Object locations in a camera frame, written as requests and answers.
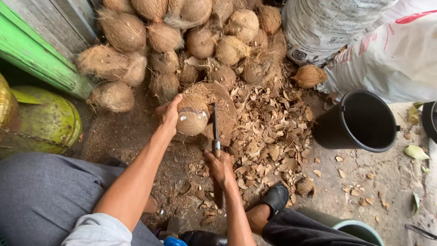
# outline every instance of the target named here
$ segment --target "green painted wood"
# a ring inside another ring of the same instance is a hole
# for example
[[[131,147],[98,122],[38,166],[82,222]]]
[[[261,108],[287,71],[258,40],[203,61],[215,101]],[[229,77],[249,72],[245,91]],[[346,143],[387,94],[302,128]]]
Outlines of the green painted wood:
[[[81,99],[88,99],[94,83],[0,0],[0,57]]]

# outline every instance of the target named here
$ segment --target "gray sleeve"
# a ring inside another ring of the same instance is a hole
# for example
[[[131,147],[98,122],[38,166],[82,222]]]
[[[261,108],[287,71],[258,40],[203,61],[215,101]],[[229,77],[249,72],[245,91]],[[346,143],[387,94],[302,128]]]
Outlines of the gray sleeve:
[[[118,219],[103,213],[80,217],[61,246],[131,246],[132,233]]]

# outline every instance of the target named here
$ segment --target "dirt floor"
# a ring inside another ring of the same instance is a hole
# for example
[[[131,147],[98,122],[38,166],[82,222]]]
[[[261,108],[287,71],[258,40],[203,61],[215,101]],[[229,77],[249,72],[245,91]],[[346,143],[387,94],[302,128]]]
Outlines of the dirt floor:
[[[317,92],[309,90],[304,93],[303,101],[311,108],[314,118],[325,112],[324,98]],[[116,157],[130,163],[157,126],[158,121],[153,114],[156,106],[147,89],[139,87],[135,89],[132,111],[98,113],[89,135],[85,137],[81,158],[102,163],[108,157]],[[409,106],[391,105],[402,132],[398,133],[396,145],[388,152],[374,154],[364,150],[329,150],[312,141],[309,162],[301,166],[298,176],[305,174],[314,180],[316,195],[296,196],[292,208],[311,207],[339,218],[363,221],[378,232],[386,245],[432,245],[432,241],[404,228],[405,224],[414,224],[437,232],[434,222],[437,174],[431,172],[426,175],[420,170],[420,165],[429,165],[432,169],[433,164],[428,164],[428,161],[413,162],[403,151],[409,144],[428,147],[428,137],[423,128],[406,123]],[[409,133],[409,140],[404,137],[405,133]],[[204,165],[198,146],[171,143],[154,180],[152,195],[158,201],[158,211],[142,218],[149,228],[165,228],[169,217],[177,216],[181,232],[195,229],[225,232],[225,211],[215,209],[211,203],[212,182]],[[314,170],[319,170],[321,176],[318,177]],[[269,177],[272,181],[280,180],[273,172]],[[257,200],[259,193],[267,188],[267,185],[253,187],[250,193],[253,195],[247,199],[246,206]],[[378,193],[388,205],[382,206]],[[413,193],[421,198],[419,211],[414,216],[411,212]],[[215,221],[202,221],[207,218],[208,212],[216,215],[213,216]],[[258,245],[265,245],[261,238],[257,240]]]

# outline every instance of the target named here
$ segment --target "gray trousers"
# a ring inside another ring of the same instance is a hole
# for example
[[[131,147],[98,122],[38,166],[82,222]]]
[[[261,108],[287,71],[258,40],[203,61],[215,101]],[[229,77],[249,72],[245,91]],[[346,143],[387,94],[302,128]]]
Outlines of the gray trousers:
[[[0,236],[9,246],[59,246],[123,170],[44,153],[0,161]],[[162,243],[139,221],[132,245]]]

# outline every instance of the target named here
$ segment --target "pile of coconuts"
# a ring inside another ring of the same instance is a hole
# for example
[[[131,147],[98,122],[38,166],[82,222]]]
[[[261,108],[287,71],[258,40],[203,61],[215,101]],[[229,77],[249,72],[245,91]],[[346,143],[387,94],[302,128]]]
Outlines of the pile of coconuts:
[[[210,103],[218,104],[219,136],[229,145],[237,109],[229,95],[237,83],[281,88],[287,52],[281,14],[262,0],[103,0],[98,19],[108,43],[77,59],[83,74],[103,80],[88,103],[129,111],[131,87],[152,71],[148,95],[158,103],[178,93],[177,131],[212,139]]]

